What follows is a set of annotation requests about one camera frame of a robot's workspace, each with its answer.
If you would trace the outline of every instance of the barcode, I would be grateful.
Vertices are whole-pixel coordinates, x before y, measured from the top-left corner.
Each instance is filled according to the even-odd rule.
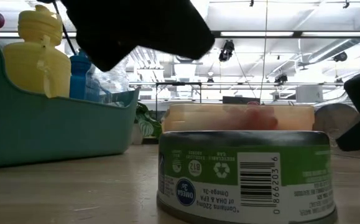
[[[238,155],[241,206],[277,208],[277,203],[274,203],[276,198],[273,195],[275,186],[273,186],[272,170],[279,170],[276,169],[277,161],[272,161],[272,158],[277,160],[276,156],[278,155],[272,156],[272,153],[267,153],[267,156],[264,156],[265,153],[242,154],[244,156],[239,157]]]

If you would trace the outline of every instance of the green can label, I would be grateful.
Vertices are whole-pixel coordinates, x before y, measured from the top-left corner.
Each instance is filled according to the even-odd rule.
[[[159,197],[205,218],[305,222],[334,211],[328,146],[160,149]]]

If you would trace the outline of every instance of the blue bottle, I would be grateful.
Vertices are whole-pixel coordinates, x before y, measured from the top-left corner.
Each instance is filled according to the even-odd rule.
[[[80,49],[78,55],[70,57],[71,73],[69,97],[79,100],[99,102],[99,83],[89,72],[91,62]]]

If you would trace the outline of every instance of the wooden table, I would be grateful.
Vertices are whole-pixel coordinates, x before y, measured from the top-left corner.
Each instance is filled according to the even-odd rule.
[[[339,224],[360,224],[360,159],[333,156]],[[0,224],[184,223],[156,207],[157,146],[0,169]]]

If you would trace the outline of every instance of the teal plastic bin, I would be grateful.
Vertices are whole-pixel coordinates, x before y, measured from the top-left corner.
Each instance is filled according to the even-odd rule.
[[[123,153],[138,95],[115,94],[116,107],[29,93],[8,79],[0,49],[0,167]]]

